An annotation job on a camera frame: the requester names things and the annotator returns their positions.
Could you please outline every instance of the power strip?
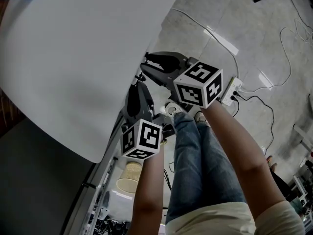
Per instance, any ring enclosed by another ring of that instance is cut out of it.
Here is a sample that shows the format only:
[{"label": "power strip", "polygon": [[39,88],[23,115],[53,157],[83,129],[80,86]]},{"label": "power strip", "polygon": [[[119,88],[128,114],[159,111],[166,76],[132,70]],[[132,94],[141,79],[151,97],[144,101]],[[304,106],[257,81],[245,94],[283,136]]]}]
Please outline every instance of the power strip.
[{"label": "power strip", "polygon": [[233,96],[234,91],[240,88],[242,84],[243,83],[241,80],[239,80],[237,77],[233,77],[227,87],[226,92],[222,97],[222,103],[227,106],[230,106],[233,102],[233,100],[230,99],[230,97]]}]

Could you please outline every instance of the white cube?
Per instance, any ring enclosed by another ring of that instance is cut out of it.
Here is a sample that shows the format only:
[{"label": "white cube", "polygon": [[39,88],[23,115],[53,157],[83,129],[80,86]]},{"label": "white cube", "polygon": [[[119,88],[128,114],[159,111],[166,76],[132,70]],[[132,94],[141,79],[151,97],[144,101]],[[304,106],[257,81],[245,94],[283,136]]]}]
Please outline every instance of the white cube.
[{"label": "white cube", "polygon": [[159,153],[162,127],[140,119],[121,136],[123,157],[147,159]]},{"label": "white cube", "polygon": [[207,108],[223,91],[223,70],[198,61],[174,85],[180,102]]}]

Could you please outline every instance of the forearm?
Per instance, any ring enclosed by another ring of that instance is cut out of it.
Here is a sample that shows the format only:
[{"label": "forearm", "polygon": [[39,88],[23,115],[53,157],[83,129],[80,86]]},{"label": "forearm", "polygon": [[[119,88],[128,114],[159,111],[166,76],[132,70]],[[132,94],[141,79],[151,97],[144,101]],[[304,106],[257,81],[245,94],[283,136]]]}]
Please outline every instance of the forearm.
[{"label": "forearm", "polygon": [[135,210],[162,210],[163,208],[163,169],[164,148],[160,152],[144,161],[138,182],[135,199]]},{"label": "forearm", "polygon": [[143,163],[128,235],[157,235],[162,220],[164,148]]},{"label": "forearm", "polygon": [[246,129],[217,101],[202,112],[236,172],[253,217],[284,201],[262,150]]},{"label": "forearm", "polygon": [[218,101],[202,112],[236,171],[245,172],[267,165],[253,137]]}]

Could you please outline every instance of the shoe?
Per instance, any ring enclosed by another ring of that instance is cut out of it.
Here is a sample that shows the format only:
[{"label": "shoe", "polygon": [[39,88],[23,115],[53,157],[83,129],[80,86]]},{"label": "shoe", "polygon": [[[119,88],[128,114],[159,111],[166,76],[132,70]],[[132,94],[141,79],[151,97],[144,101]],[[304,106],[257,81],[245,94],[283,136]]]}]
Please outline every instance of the shoe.
[{"label": "shoe", "polygon": [[272,169],[273,172],[275,172],[277,167],[277,163],[274,163],[270,168]]},{"label": "shoe", "polygon": [[175,114],[179,112],[183,112],[183,110],[178,104],[170,102],[165,105],[165,113],[167,116],[173,118]]},{"label": "shoe", "polygon": [[206,118],[201,111],[196,113],[195,122],[196,123],[201,123],[201,122],[206,123]]},{"label": "shoe", "polygon": [[267,163],[270,163],[270,161],[272,160],[272,158],[273,158],[273,156],[270,155],[270,156],[266,159],[266,162],[267,162]]}]

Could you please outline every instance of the jeans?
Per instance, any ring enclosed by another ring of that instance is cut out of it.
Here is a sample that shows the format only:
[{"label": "jeans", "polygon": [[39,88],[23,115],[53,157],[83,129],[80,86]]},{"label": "jeans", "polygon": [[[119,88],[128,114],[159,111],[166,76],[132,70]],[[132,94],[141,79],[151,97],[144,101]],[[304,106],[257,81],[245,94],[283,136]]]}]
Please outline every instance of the jeans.
[{"label": "jeans", "polygon": [[205,206],[246,202],[231,163],[204,122],[186,113],[174,117],[174,181],[166,224]]}]

